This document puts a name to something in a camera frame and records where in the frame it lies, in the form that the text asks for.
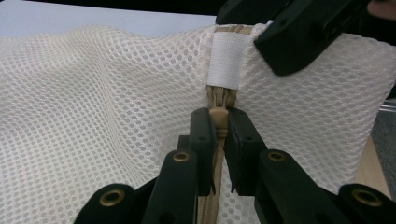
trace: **white surface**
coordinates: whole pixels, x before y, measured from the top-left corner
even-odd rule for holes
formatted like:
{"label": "white surface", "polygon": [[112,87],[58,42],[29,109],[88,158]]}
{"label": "white surface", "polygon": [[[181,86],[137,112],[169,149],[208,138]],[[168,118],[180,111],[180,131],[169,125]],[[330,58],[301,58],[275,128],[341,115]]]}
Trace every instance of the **white surface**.
{"label": "white surface", "polygon": [[213,37],[207,85],[232,90],[239,88],[242,58],[250,36],[233,32],[217,32]]}
{"label": "white surface", "polygon": [[111,26],[145,36],[165,36],[215,24],[215,18],[5,0],[0,2],[0,36],[61,34],[92,24]]}

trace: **white mesh fabric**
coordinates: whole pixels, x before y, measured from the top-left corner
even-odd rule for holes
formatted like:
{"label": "white mesh fabric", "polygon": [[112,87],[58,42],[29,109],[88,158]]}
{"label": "white mesh fabric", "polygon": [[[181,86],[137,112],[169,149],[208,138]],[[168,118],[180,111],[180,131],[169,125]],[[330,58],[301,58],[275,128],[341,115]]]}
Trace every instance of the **white mesh fabric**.
{"label": "white mesh fabric", "polygon": [[[252,35],[264,28],[256,26]],[[247,112],[266,145],[289,152],[332,192],[353,181],[376,113],[396,79],[396,48],[341,35],[303,71],[278,77],[250,44],[243,71],[236,107]],[[257,223],[254,199],[230,194],[225,176],[221,184],[218,223]]]}
{"label": "white mesh fabric", "polygon": [[214,31],[1,38],[0,223],[72,223],[99,188],[156,176],[207,105]]}

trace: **gray floor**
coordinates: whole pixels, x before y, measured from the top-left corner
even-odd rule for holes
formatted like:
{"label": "gray floor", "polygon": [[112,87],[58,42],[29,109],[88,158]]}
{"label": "gray floor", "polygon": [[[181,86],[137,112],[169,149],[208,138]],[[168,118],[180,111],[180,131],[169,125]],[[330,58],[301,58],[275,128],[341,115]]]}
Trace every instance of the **gray floor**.
{"label": "gray floor", "polygon": [[372,131],[389,191],[396,200],[396,112],[380,111]]}

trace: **white mesh bag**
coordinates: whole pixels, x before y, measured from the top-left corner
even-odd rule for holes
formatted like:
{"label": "white mesh bag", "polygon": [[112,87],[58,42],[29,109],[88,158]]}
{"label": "white mesh bag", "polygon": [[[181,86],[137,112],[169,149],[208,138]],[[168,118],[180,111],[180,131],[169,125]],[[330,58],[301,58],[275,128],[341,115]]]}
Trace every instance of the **white mesh bag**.
{"label": "white mesh bag", "polygon": [[[326,189],[353,179],[375,114],[395,79],[395,49],[342,35],[308,68],[277,77],[252,46],[237,107],[268,147],[287,150]],[[161,168],[207,105],[216,27],[147,38],[107,27],[0,38],[0,223],[72,223],[99,188],[134,188]],[[255,223],[229,193],[218,223]]]}

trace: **white fabric strip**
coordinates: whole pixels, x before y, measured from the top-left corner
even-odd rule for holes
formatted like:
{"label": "white fabric strip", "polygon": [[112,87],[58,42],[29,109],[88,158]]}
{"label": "white fabric strip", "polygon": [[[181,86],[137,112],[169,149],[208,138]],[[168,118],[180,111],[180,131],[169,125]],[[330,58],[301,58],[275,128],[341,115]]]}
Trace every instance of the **white fabric strip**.
{"label": "white fabric strip", "polygon": [[207,85],[238,90],[248,35],[217,32],[213,38]]}

